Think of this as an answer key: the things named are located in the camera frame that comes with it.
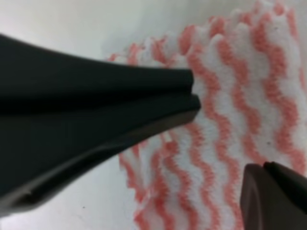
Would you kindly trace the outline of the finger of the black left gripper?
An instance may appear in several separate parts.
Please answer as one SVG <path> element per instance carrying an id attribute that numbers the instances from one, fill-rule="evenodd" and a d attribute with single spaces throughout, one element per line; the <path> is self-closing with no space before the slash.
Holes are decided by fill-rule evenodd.
<path id="1" fill-rule="evenodd" d="M 187 69 L 134 67 L 71 56 L 0 37 L 0 100 L 12 104 L 88 103 L 191 92 Z"/>
<path id="2" fill-rule="evenodd" d="M 34 209 L 93 167 L 191 122 L 195 95 L 165 95 L 74 112 L 0 118 L 0 214 Z"/>

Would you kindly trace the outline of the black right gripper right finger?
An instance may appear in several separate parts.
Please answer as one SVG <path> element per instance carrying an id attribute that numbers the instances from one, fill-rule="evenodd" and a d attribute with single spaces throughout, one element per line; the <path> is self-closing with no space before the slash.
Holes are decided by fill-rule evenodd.
<path id="1" fill-rule="evenodd" d="M 276 162 L 266 162 L 263 168 L 296 206 L 307 205 L 307 178 Z"/>

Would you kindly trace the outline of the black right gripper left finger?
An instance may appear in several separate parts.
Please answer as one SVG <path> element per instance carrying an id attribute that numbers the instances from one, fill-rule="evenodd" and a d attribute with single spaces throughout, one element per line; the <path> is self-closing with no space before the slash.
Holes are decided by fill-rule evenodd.
<path id="1" fill-rule="evenodd" d="M 307 206 L 292 203 L 263 165 L 245 166 L 240 208 L 246 230 L 307 228 Z"/>

